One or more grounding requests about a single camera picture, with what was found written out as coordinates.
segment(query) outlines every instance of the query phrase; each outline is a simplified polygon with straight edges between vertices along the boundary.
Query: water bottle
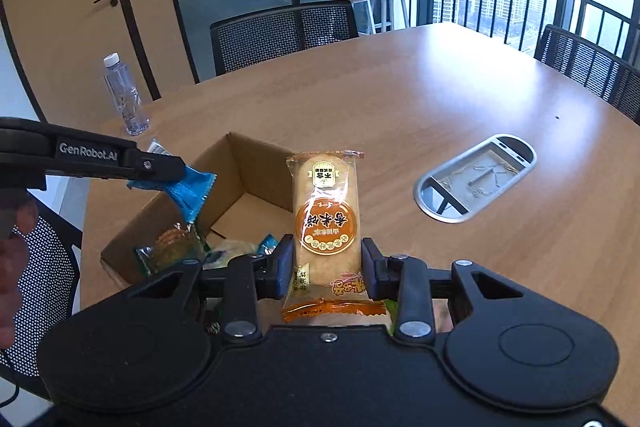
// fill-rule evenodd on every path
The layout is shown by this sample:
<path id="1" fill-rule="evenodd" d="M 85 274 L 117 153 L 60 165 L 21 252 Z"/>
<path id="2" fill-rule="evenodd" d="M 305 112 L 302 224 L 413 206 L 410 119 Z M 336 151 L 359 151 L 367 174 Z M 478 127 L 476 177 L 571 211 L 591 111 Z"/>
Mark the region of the water bottle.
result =
<path id="1" fill-rule="evenodd" d="M 111 91 L 117 111 L 122 115 L 129 136 L 142 133 L 149 127 L 149 117 L 142 109 L 129 67 L 120 61 L 117 53 L 104 57 L 104 67 L 104 81 Z"/>

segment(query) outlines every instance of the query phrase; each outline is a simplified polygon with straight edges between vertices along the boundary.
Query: table surface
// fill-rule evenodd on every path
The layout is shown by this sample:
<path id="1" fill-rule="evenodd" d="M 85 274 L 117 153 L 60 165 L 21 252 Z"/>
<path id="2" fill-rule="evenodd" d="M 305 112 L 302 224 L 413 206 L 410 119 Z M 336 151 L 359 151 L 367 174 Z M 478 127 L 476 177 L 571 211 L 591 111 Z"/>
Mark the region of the table surface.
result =
<path id="1" fill-rule="evenodd" d="M 152 136 L 188 163 L 229 131 L 289 150 L 357 149 L 363 235 L 386 255 L 432 267 L 473 259 L 595 319 L 620 368 L 605 405 L 640 423 L 640 129 L 562 74 L 451 23 L 287 55 L 148 106 Z M 120 134 L 113 121 L 106 132 Z M 466 223 L 423 214 L 424 172 L 497 133 L 531 144 L 538 164 Z M 116 293 L 100 251 L 150 201 L 121 180 L 92 180 L 81 301 Z"/>

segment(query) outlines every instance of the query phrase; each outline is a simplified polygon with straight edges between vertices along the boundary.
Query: black mesh backrest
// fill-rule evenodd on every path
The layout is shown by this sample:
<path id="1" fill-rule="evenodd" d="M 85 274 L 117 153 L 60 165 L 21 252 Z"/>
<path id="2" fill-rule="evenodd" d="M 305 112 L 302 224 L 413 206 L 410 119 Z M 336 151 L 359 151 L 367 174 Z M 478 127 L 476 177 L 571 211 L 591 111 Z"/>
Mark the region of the black mesh backrest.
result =
<path id="1" fill-rule="evenodd" d="M 36 367 L 41 338 L 54 324 L 72 313 L 80 277 L 72 247 L 81 248 L 82 232 L 36 200 L 40 213 L 33 232 L 21 235 L 29 248 L 29 264 L 18 280 L 22 308 L 15 317 L 15 342 L 7 349 L 21 388 L 49 398 Z M 0 357 L 0 377 L 13 377 Z"/>
<path id="2" fill-rule="evenodd" d="M 262 10 L 215 22 L 210 31 L 216 74 L 358 36 L 349 1 Z"/>
<path id="3" fill-rule="evenodd" d="M 640 71 L 587 39 L 548 25 L 534 57 L 640 123 Z"/>

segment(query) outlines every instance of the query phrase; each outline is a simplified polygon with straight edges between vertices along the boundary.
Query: screw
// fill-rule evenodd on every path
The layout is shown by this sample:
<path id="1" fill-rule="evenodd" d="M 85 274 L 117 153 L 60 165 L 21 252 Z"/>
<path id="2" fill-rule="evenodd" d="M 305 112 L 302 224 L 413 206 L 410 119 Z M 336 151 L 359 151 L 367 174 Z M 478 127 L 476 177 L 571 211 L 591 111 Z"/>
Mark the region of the screw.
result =
<path id="1" fill-rule="evenodd" d="M 431 326 L 422 321 L 408 321 L 400 324 L 400 333 L 418 339 L 431 333 Z"/>
<path id="2" fill-rule="evenodd" d="M 335 333 L 320 333 L 320 340 L 323 342 L 335 342 L 338 340 L 338 335 Z"/>
<path id="3" fill-rule="evenodd" d="M 225 326 L 225 333 L 231 337 L 248 337 L 255 333 L 255 325 L 247 321 L 233 321 Z"/>

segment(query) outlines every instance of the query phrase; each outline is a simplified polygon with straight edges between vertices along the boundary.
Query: human hand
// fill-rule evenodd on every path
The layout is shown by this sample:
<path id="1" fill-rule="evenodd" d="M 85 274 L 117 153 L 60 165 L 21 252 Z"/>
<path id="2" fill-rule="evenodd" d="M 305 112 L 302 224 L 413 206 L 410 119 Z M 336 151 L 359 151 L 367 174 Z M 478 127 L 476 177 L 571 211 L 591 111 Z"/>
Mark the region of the human hand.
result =
<path id="1" fill-rule="evenodd" d="M 21 233 L 27 234 L 38 221 L 38 208 L 29 200 L 18 208 L 15 224 Z M 15 340 L 14 317 L 22 306 L 22 294 L 18 279 L 29 261 L 29 250 L 23 238 L 12 234 L 0 240 L 0 348 L 7 349 Z"/>

